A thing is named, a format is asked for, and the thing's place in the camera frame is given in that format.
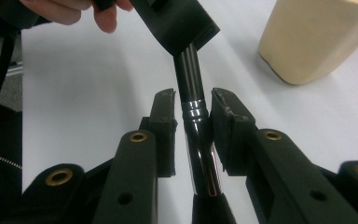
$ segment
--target beige container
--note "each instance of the beige container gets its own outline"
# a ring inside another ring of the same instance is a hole
[[[358,48],[358,0],[277,0],[259,53],[284,81],[323,77]]]

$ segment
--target human hand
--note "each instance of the human hand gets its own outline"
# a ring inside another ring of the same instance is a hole
[[[94,20],[104,32],[113,33],[117,27],[117,6],[130,11],[130,0],[117,0],[101,11],[91,0],[20,0],[26,7],[49,21],[71,25],[80,20],[81,11],[94,8]]]

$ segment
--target black cylindrical rod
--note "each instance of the black cylindrical rod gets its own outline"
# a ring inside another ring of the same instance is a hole
[[[197,49],[191,44],[179,55],[173,57],[179,94],[182,103],[203,100],[204,92],[200,74]]]

